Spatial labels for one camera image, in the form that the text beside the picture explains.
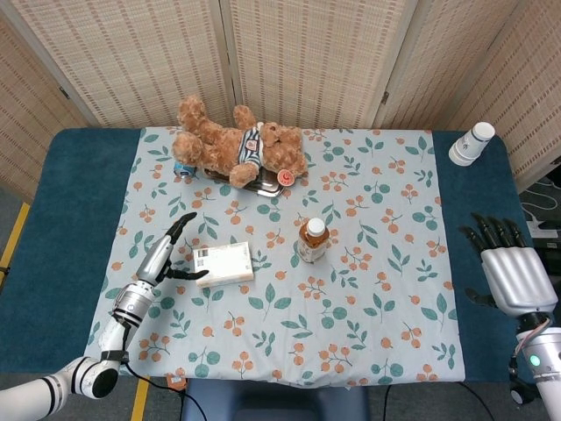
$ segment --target woven screen panel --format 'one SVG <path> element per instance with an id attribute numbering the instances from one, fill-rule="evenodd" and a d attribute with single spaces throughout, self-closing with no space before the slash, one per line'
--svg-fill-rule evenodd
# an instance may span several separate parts
<path id="1" fill-rule="evenodd" d="M 561 143 L 561 2 L 528 2 L 505 28 L 448 127 L 493 124 L 518 178 Z"/>
<path id="2" fill-rule="evenodd" d="M 231 0 L 243 103 L 284 125 L 369 128 L 407 1 Z"/>
<path id="3" fill-rule="evenodd" d="M 0 16 L 0 183 L 31 202 L 53 136 L 86 120 Z"/>
<path id="4" fill-rule="evenodd" d="M 208 1 L 11 1 L 100 125 L 177 125 L 191 93 L 232 121 Z"/>
<path id="5" fill-rule="evenodd" d="M 432 0 L 380 126 L 434 129 L 465 72 L 485 52 L 516 0 Z"/>

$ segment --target tablecloth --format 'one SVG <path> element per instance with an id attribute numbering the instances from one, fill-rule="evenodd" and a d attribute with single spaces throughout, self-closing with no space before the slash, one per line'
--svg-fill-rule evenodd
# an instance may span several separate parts
<path id="1" fill-rule="evenodd" d="M 268 199 L 174 177 L 176 130 L 141 133 L 86 354 L 99 354 L 112 301 L 152 242 L 195 209 L 174 265 L 249 241 L 256 279 L 163 282 L 129 349 L 138 371 L 305 387 L 464 379 L 430 132 L 305 131 L 309 175 Z M 330 247 L 309 265 L 295 244 L 314 216 Z"/>
<path id="2" fill-rule="evenodd" d="M 53 138 L 0 294 L 0 372 L 53 373 L 83 353 L 139 134 L 83 128 Z M 495 137 L 470 167 L 461 168 L 450 161 L 448 149 L 462 134 L 432 137 L 465 377 L 507 381 L 516 321 L 473 305 L 462 293 L 466 287 L 488 293 L 488 285 L 478 256 L 457 228 L 477 211 L 513 219 L 530 238 L 503 142 Z"/>

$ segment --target bottle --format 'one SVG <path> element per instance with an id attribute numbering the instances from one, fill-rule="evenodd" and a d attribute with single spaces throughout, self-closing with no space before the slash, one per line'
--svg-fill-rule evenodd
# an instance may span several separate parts
<path id="1" fill-rule="evenodd" d="M 320 218 L 312 218 L 300 228 L 298 254 L 302 260 L 314 263 L 325 253 L 330 232 Z"/>
<path id="2" fill-rule="evenodd" d="M 467 167 L 479 158 L 481 152 L 494 136 L 494 127 L 489 123 L 477 123 L 469 132 L 456 140 L 448 156 L 461 167 Z"/>

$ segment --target white robotic arm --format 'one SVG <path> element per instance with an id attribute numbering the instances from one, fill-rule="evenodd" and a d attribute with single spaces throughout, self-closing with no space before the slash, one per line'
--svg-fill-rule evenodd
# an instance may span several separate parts
<path id="1" fill-rule="evenodd" d="M 99 337 L 101 359 L 77 358 L 53 375 L 0 391 L 0 420 L 34 421 L 60 410 L 71 394 L 101 399 L 115 388 L 119 366 L 128 362 L 126 349 L 155 298 L 153 288 L 166 277 L 194 280 L 208 273 L 170 268 L 174 244 L 195 216 L 192 212 L 175 222 L 148 251 L 138 268 L 138 280 L 119 292 L 111 319 Z"/>
<path id="2" fill-rule="evenodd" d="M 473 214 L 481 235 L 469 227 L 460 230 L 480 253 L 492 297 L 482 297 L 473 290 L 467 295 L 476 303 L 498 307 L 519 321 L 518 345 L 511 355 L 508 371 L 511 396 L 519 403 L 530 402 L 538 395 L 553 421 L 561 421 L 561 328 L 550 327 L 557 294 L 539 256 L 524 243 L 512 221 Z M 517 357 L 524 358 L 534 376 L 536 387 L 518 379 Z"/>

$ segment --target blue table mat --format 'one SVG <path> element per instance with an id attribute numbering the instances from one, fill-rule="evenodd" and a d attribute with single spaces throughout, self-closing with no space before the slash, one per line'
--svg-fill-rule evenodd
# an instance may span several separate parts
<path id="1" fill-rule="evenodd" d="M 53 372 L 82 355 L 140 130 L 60 132 L 12 270 L 0 294 L 0 372 Z M 465 374 L 470 381 L 505 381 L 516 322 L 470 303 L 464 288 L 487 293 L 477 254 L 458 231 L 470 212 L 511 218 L 529 234 L 502 141 L 493 139 L 470 167 L 448 158 L 462 132 L 433 132 L 438 182 L 456 290 Z"/>
<path id="2" fill-rule="evenodd" d="M 0 294 L 0 372 L 83 354 L 140 130 L 57 134 Z"/>

